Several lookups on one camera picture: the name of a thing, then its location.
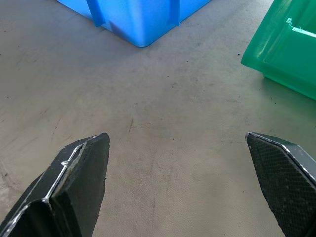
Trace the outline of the green plastic bin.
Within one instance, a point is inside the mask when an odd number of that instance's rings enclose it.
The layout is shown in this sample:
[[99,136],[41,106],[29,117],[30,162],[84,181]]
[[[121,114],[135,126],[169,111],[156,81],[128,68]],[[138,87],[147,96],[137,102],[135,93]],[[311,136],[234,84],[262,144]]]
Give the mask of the green plastic bin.
[[241,63],[316,100],[316,0],[274,0]]

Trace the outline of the blue plastic bin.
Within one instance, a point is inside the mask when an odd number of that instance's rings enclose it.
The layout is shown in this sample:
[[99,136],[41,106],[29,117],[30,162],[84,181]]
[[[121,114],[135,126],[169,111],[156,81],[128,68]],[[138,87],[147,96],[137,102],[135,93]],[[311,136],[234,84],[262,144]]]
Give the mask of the blue plastic bin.
[[57,0],[137,47],[146,47],[211,0]]

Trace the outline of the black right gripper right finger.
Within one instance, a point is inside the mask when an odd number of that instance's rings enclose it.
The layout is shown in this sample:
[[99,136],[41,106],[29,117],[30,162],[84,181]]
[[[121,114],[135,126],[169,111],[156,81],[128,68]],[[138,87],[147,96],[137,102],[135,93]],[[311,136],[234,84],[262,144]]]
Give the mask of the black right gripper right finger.
[[316,237],[316,161],[294,143],[245,136],[262,194],[285,237]]

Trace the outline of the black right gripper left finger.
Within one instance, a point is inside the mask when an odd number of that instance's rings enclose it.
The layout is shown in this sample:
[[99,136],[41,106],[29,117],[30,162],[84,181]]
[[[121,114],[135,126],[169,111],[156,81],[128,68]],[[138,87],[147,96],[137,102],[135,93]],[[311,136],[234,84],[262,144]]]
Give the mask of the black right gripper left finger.
[[92,237],[105,194],[107,133],[66,145],[0,224],[0,237]]

